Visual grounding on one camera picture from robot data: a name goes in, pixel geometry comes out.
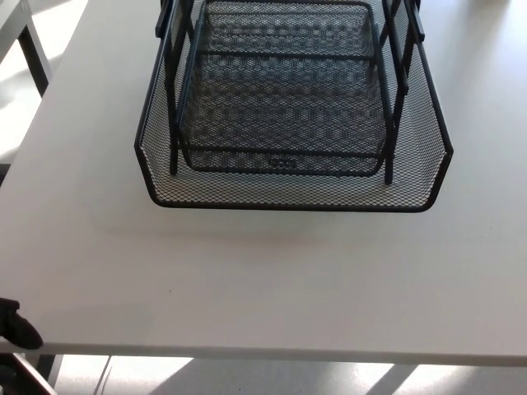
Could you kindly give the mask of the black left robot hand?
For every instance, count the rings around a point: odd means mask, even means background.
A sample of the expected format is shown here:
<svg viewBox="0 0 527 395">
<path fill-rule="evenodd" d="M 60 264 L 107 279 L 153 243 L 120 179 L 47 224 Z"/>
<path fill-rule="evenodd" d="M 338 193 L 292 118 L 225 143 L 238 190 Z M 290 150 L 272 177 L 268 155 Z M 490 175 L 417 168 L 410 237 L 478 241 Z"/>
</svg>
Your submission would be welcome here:
<svg viewBox="0 0 527 395">
<path fill-rule="evenodd" d="M 36 328 L 18 313 L 17 300 L 1 298 L 1 337 L 25 350 L 38 350 L 44 342 Z"/>
</svg>

